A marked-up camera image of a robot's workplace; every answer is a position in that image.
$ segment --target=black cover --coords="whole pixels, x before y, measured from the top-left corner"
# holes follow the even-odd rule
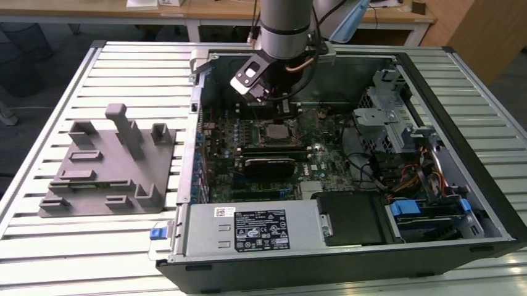
[[[380,245],[393,243],[389,220],[384,209],[385,197],[378,192],[318,192],[320,214],[329,216],[332,236],[326,246]]]

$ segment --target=power supply label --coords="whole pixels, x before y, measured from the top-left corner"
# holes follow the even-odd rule
[[[289,249],[285,210],[234,212],[233,221],[236,251]]]

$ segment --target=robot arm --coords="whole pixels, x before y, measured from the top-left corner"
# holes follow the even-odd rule
[[[302,78],[302,70],[308,66],[314,67],[318,55],[324,54],[316,15],[332,13],[330,10],[337,7],[336,11],[345,15],[345,19],[336,22],[326,18],[324,29],[336,27],[329,40],[346,42],[368,4],[369,0],[314,0],[314,5],[313,0],[261,0],[261,50],[252,55],[230,80],[236,91],[246,99],[257,101],[281,101],[293,96],[304,87],[293,90]]]

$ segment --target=white box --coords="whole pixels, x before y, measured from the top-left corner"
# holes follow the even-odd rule
[[[157,9],[157,0],[126,0],[126,10],[154,10]]]
[[[183,0],[158,0],[159,5],[181,6]]]

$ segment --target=motherboard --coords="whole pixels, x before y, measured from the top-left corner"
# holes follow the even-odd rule
[[[301,200],[320,191],[353,190],[338,139],[342,115],[320,106],[297,106],[294,113],[270,120],[257,108],[240,107],[207,115],[210,203]]]

